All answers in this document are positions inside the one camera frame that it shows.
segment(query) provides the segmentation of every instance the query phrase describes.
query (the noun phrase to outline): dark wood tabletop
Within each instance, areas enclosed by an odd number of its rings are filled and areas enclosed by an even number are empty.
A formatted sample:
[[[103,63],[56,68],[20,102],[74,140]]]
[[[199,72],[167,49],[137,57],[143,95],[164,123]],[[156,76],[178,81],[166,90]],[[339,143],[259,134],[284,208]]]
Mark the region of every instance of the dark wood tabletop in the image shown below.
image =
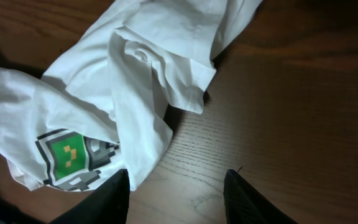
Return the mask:
[[[0,67],[39,77],[110,0],[0,0]],[[299,223],[358,223],[358,1],[266,0],[214,61],[201,115],[173,108],[169,150],[131,192],[128,223],[225,223],[239,170]],[[0,197],[45,222],[87,193],[14,182]]]

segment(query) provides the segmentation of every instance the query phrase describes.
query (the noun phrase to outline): green square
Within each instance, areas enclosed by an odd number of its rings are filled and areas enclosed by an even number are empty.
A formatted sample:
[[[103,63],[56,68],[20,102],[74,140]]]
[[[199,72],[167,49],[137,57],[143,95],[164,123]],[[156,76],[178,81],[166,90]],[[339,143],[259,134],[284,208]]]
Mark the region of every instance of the green square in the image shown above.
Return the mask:
[[[57,180],[85,168],[86,153],[82,135],[72,135],[61,141],[52,143],[51,147],[55,154],[54,173]],[[70,151],[75,149],[75,159],[71,159],[71,152],[66,152],[65,147],[70,147]]]

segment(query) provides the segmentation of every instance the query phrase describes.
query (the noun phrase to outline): crumpled white shirt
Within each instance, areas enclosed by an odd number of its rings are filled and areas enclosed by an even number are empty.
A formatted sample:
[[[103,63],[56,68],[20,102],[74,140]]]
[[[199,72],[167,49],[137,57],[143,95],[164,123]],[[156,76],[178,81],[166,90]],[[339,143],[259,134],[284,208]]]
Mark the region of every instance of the crumpled white shirt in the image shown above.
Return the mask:
[[[168,103],[202,113],[211,63],[261,0],[117,0],[41,80],[0,68],[0,153],[34,190],[94,190],[127,169],[131,190],[172,138]]]

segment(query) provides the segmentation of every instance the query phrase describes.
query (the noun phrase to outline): cloth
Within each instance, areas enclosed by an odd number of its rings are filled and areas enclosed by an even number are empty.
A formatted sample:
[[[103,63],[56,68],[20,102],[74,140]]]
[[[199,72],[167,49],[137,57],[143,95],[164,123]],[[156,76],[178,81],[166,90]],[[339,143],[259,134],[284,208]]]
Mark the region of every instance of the cloth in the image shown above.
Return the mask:
[[[93,190],[127,169],[131,190],[172,138],[168,103],[202,113],[211,59],[261,0],[117,0],[41,80],[0,68],[0,153],[34,190]]]

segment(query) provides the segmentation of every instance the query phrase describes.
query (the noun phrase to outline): white fabric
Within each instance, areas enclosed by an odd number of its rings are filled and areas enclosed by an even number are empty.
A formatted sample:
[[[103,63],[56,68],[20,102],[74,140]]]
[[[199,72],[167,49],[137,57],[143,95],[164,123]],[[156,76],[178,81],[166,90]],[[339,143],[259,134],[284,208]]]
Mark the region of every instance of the white fabric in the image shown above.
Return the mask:
[[[0,153],[12,176],[30,190],[40,187],[49,174],[34,142],[67,129],[119,142],[89,190],[121,168],[128,170],[131,190],[138,188],[172,138],[162,119],[168,103],[202,113],[215,74],[211,59],[245,28],[260,2],[117,0],[41,80],[0,68]],[[73,182],[90,170],[52,182]]]

